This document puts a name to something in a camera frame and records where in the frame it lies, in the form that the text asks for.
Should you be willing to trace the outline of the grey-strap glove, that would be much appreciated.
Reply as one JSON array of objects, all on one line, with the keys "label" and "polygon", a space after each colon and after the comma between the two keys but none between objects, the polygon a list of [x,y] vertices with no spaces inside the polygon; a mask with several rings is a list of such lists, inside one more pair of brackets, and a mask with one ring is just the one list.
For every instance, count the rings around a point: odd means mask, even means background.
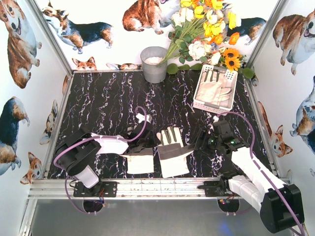
[{"label": "grey-strap glove", "polygon": [[230,95],[232,94],[233,90],[231,88],[221,88],[220,94],[218,97],[218,105],[221,102],[229,100]]},{"label": "grey-strap glove", "polygon": [[176,177],[189,173],[187,156],[193,148],[183,145],[178,127],[169,126],[157,133],[160,144],[157,147],[163,178]]}]

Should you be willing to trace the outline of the white glove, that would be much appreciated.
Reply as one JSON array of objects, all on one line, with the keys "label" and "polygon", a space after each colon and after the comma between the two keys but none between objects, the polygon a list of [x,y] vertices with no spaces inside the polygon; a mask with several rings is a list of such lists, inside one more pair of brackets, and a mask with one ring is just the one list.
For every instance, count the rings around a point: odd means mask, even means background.
[{"label": "white glove", "polygon": [[216,104],[219,99],[222,85],[224,84],[223,73],[206,71],[202,73],[196,100]]}]

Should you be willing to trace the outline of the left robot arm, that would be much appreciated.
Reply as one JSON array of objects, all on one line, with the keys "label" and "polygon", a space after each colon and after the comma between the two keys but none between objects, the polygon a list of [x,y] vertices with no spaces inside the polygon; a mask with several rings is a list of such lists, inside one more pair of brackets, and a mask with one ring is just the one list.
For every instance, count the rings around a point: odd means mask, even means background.
[{"label": "left robot arm", "polygon": [[153,148],[160,144],[152,125],[140,122],[125,136],[98,135],[85,127],[71,134],[55,150],[54,165],[75,177],[88,188],[100,183],[89,162],[98,154],[116,154],[127,159],[127,173],[131,175],[154,171]]}]

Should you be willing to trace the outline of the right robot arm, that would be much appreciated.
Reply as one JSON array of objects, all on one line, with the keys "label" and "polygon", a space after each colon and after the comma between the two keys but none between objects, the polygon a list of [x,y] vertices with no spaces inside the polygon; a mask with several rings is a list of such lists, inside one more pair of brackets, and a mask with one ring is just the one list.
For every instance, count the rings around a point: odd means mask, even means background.
[{"label": "right robot arm", "polygon": [[265,228],[271,233],[297,226],[305,235],[305,221],[300,189],[286,184],[254,156],[251,146],[238,137],[227,121],[214,123],[211,130],[200,129],[194,149],[209,156],[219,153],[224,157],[222,173],[217,184],[209,181],[198,186],[206,196],[230,192],[247,201],[260,215]]}]

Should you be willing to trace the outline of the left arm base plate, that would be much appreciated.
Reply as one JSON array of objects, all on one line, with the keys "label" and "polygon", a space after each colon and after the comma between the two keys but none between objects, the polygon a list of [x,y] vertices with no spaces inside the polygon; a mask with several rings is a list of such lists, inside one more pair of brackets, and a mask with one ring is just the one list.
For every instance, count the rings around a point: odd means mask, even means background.
[{"label": "left arm base plate", "polygon": [[118,183],[115,181],[99,181],[95,186],[87,188],[82,182],[77,182],[74,197],[116,197]]}]

